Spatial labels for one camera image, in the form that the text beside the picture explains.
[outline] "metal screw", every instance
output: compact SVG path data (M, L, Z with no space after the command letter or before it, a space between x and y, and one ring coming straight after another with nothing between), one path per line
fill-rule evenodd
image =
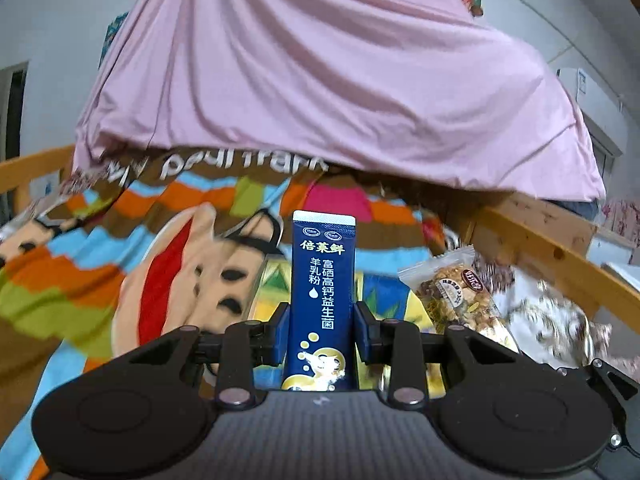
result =
M622 437L619 436L619 434L614 433L613 435L611 435L611 440L609 440L609 443L611 444L611 447L618 447L620 444L622 444Z
M394 391L394 399L402 404L418 404L424 400L424 393L417 388L398 388Z
M239 406L251 399L251 394L244 388L227 388L222 390L218 396L220 402L230 406Z

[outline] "white wall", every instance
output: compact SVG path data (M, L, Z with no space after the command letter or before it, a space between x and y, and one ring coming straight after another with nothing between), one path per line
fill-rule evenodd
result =
M29 62L22 154L71 144L107 26L136 0L0 0L0 68Z
M30 62L23 153L73 142L76 120L97 73L106 26L134 1L0 0L0 68ZM640 198L640 172L634 171L640 164L639 68L628 62L629 56L580 0L482 4L489 23L535 46L553 69L584 68L612 99L624 95L632 130L628 154L614 165L609 193Z

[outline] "oval logo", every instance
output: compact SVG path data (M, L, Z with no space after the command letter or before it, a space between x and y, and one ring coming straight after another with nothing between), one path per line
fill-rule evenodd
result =
M329 238L329 240L332 240L334 242L337 242L338 240L342 240L342 235L340 233L337 233L335 231L327 231L324 233L324 236L326 238Z
M462 279L465 280L465 283L470 286L476 292L482 292L482 282L480 278L478 278L470 269L464 269L462 271Z
M320 236L320 231L315 227L305 227L302 232L307 236Z

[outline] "pink sheet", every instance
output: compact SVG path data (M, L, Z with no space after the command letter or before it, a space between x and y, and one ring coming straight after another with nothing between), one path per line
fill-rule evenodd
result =
M537 51L460 0L139 0L77 128L121 142L287 150L540 198L604 197L577 106Z

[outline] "snack bag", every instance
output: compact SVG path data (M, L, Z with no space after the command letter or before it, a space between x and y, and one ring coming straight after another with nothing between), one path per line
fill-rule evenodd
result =
M415 293L436 329L462 325L518 351L491 294L473 269L473 246L456 249L398 272Z

